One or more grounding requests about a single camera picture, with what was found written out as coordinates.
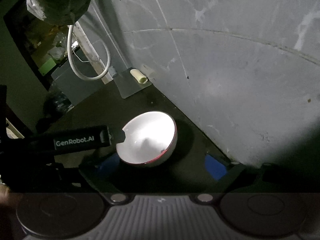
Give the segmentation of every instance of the black circular disc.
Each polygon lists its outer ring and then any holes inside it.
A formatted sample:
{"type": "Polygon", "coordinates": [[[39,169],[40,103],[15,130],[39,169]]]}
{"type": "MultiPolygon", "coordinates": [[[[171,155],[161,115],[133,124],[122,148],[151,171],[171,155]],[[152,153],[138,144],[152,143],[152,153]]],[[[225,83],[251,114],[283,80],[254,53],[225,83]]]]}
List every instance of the black circular disc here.
{"type": "Polygon", "coordinates": [[[19,203],[17,217],[33,235],[64,239],[93,228],[104,209],[97,193],[27,193],[19,203]]]}
{"type": "Polygon", "coordinates": [[[294,193],[227,193],[220,202],[224,218],[251,236],[280,237],[299,230],[307,211],[294,193]]]}

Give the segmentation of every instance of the gray ridged panel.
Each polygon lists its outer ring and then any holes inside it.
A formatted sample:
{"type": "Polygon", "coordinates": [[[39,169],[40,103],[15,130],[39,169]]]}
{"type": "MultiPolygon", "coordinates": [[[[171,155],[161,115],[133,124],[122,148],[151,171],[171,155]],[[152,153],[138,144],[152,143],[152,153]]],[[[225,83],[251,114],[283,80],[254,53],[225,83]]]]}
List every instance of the gray ridged panel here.
{"type": "MultiPolygon", "coordinates": [[[[110,208],[93,230],[74,240],[250,240],[229,228],[210,206],[188,196],[136,196],[110,208]]],[[[296,235],[283,240],[299,240],[296,235]]],[[[36,240],[27,236],[25,240],[36,240]]]]}

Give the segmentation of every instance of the bowl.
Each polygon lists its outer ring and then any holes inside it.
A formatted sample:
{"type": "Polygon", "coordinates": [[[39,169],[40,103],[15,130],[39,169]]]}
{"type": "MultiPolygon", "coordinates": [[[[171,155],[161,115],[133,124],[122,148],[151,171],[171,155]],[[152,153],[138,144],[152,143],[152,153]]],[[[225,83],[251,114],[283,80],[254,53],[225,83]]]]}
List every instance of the bowl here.
{"type": "Polygon", "coordinates": [[[160,111],[138,115],[124,127],[125,140],[118,143],[119,157],[134,166],[154,167],[166,161],[177,144],[174,119],[160,111]]]}

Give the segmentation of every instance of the silver screw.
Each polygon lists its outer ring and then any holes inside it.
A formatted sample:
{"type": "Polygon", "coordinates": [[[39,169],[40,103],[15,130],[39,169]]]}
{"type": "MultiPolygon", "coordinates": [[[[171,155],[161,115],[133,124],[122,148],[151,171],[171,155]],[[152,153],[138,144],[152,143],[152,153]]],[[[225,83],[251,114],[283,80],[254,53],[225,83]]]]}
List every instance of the silver screw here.
{"type": "Polygon", "coordinates": [[[213,200],[213,196],[207,193],[203,193],[197,196],[197,199],[201,202],[210,202],[213,200]]]}
{"type": "Polygon", "coordinates": [[[123,202],[127,199],[127,197],[121,193],[113,194],[111,196],[111,200],[115,203],[123,202]]]}

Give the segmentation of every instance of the bowl rim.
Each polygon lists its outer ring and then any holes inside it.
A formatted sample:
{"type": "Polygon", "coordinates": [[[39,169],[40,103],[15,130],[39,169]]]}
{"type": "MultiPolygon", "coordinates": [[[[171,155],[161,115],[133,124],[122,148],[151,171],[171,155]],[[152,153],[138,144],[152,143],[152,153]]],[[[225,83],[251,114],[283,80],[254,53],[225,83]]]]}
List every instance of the bowl rim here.
{"type": "Polygon", "coordinates": [[[172,138],[170,144],[168,145],[168,147],[167,147],[165,150],[163,150],[163,151],[160,153],[160,155],[158,155],[157,157],[153,158],[152,160],[147,161],[147,162],[144,162],[144,163],[129,163],[129,162],[126,162],[125,160],[123,160],[123,159],[121,158],[121,156],[119,155],[119,153],[118,153],[118,151],[117,151],[120,159],[121,159],[124,163],[130,164],[130,165],[134,165],[134,166],[140,166],[140,165],[145,165],[145,164],[153,163],[153,162],[155,162],[156,160],[160,159],[161,156],[163,156],[163,155],[167,152],[167,150],[172,146],[172,144],[174,143],[175,138],[176,138],[176,136],[177,136],[177,124],[176,124],[175,120],[173,119],[173,117],[172,117],[171,115],[169,115],[168,113],[166,113],[166,112],[163,112],[163,111],[148,111],[148,112],[144,112],[144,113],[142,113],[142,114],[138,114],[137,116],[135,116],[134,118],[132,118],[129,122],[131,122],[133,119],[137,118],[137,117],[140,116],[140,115],[143,115],[143,114],[146,114],[146,113],[152,113],[152,112],[158,112],[158,113],[166,114],[166,115],[169,116],[169,117],[171,118],[171,120],[173,121],[173,124],[174,124],[174,135],[173,135],[173,138],[172,138]]]}

